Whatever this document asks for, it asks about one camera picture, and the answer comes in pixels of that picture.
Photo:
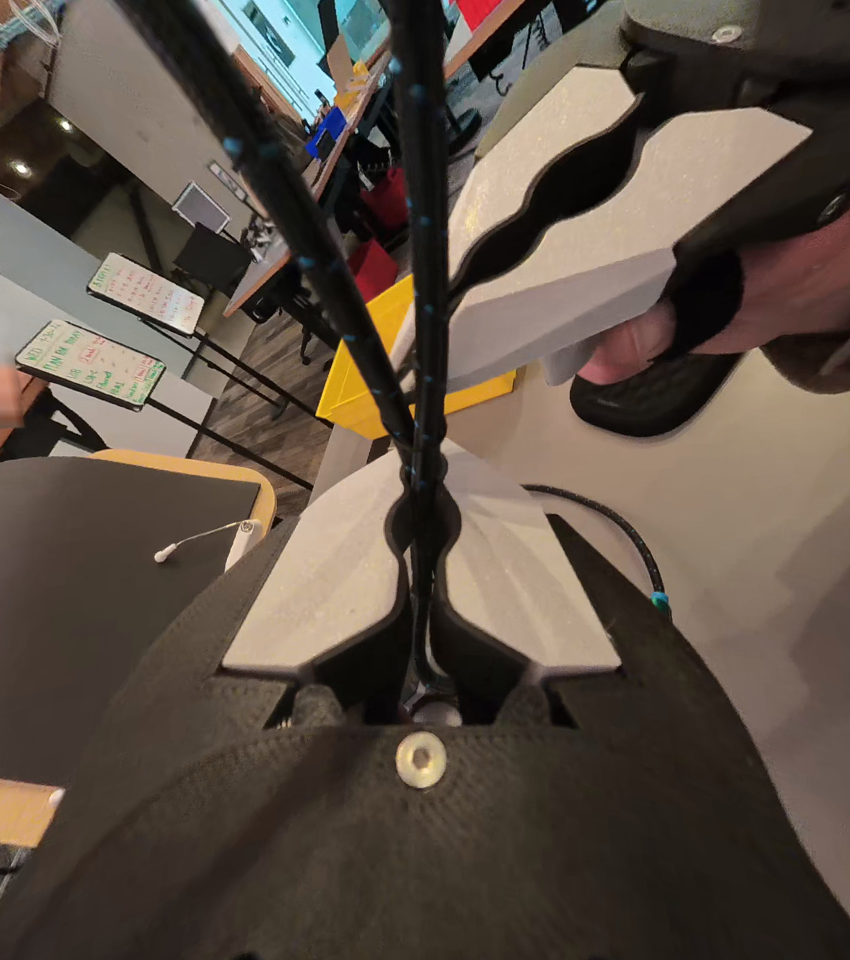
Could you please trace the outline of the blue plastic bin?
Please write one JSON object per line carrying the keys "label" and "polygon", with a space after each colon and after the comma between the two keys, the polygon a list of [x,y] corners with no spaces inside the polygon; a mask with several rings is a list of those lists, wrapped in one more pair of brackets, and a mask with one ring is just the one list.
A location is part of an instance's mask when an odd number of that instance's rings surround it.
{"label": "blue plastic bin", "polygon": [[309,156],[317,161],[326,161],[347,128],[347,117],[339,106],[332,107],[320,120],[311,139],[306,144]]}

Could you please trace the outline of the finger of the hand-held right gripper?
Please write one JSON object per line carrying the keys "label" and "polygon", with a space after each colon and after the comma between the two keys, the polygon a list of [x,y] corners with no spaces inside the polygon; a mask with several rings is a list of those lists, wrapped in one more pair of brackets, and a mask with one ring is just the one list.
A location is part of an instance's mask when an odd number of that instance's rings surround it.
{"label": "finger of the hand-held right gripper", "polygon": [[[534,105],[503,105],[482,160]],[[529,257],[451,303],[447,390],[544,362],[569,380],[602,333],[654,306],[679,240],[783,159],[809,131],[756,107],[659,119],[647,111],[631,167],[612,196],[550,227]]]}
{"label": "finger of the hand-held right gripper", "polygon": [[518,267],[549,228],[612,196],[646,99],[621,71],[575,66],[476,162],[449,222],[452,304]]}

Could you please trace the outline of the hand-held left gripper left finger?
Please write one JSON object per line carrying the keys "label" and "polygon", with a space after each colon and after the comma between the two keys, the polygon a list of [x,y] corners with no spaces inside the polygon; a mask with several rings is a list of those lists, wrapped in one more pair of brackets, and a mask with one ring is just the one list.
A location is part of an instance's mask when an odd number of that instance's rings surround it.
{"label": "hand-held left gripper left finger", "polygon": [[383,623],[408,587],[402,547],[386,522],[405,489],[384,455],[325,491],[301,514],[224,654],[234,672],[292,679]]}

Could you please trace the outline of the whiteboard with green notes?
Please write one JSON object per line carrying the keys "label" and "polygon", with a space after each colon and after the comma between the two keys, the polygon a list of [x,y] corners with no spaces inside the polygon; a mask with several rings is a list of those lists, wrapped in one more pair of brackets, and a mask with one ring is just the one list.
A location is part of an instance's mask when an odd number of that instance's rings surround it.
{"label": "whiteboard with green notes", "polygon": [[161,360],[62,318],[38,330],[14,364],[21,373],[136,413],[167,371]]}

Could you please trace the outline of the whiteboard on stand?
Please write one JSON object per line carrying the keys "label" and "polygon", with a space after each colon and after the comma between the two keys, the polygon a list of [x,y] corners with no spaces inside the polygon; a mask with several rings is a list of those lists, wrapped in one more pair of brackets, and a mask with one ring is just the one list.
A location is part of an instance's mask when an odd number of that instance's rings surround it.
{"label": "whiteboard on stand", "polygon": [[185,337],[195,334],[205,304],[201,296],[114,251],[97,266],[86,292]]}

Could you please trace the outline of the yellow plastic bin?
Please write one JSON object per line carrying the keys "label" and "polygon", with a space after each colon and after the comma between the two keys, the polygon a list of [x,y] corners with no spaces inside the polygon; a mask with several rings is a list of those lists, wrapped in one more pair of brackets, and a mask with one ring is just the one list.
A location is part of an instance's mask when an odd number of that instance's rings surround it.
{"label": "yellow plastic bin", "polygon": [[[391,350],[407,310],[413,302],[413,277],[401,279],[368,304],[371,319],[387,350]],[[511,370],[477,386],[447,394],[445,413],[458,411],[511,394],[518,372]],[[383,438],[383,427],[378,407],[360,372],[342,343],[317,407],[317,413],[336,426],[342,426],[369,440]]]}

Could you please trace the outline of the black wood-edged board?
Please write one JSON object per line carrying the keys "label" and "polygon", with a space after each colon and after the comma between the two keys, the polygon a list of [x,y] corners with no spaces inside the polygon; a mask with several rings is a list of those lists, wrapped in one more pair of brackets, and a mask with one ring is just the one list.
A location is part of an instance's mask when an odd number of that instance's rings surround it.
{"label": "black wood-edged board", "polygon": [[0,462],[0,845],[33,848],[108,702],[276,511],[259,472],[135,451]]}

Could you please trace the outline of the person's right hand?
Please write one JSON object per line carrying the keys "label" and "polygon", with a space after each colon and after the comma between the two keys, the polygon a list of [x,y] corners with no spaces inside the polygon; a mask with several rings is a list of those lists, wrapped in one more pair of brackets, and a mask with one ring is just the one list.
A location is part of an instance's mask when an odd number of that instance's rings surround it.
{"label": "person's right hand", "polygon": [[695,354],[762,352],[780,337],[850,330],[850,209],[816,232],[747,248],[740,258],[740,308]]}

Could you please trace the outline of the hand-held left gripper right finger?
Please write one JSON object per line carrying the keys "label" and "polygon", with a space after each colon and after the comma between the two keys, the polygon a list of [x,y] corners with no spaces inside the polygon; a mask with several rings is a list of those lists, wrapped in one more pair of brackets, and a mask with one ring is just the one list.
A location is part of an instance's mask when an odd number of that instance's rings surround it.
{"label": "hand-held left gripper right finger", "polygon": [[446,530],[432,654],[461,687],[541,685],[622,661],[544,510],[521,485],[445,447],[435,500]]}

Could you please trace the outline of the red chair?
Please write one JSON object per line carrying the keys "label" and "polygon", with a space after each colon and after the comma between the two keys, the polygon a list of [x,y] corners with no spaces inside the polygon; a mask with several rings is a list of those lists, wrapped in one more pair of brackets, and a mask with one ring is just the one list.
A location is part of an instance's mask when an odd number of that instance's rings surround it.
{"label": "red chair", "polygon": [[362,300],[369,304],[396,281],[399,265],[391,250],[407,235],[408,205],[405,171],[401,166],[387,170],[371,189],[360,194],[362,212],[369,222],[369,239],[361,241],[349,255],[348,266]]}

